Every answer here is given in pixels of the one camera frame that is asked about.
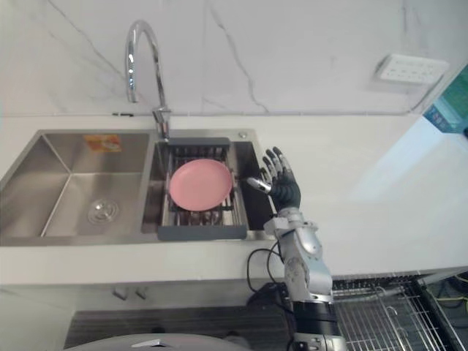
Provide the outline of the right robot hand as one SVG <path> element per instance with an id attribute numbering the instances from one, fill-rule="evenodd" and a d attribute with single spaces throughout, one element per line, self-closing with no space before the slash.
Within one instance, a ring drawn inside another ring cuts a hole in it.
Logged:
<path id="1" fill-rule="evenodd" d="M 286 208 L 300 208 L 301 191 L 290 163 L 282 151 L 274 146 L 265 150 L 260 169 L 261 178 L 248 177 L 250 187 L 268 195 L 276 212 Z"/>

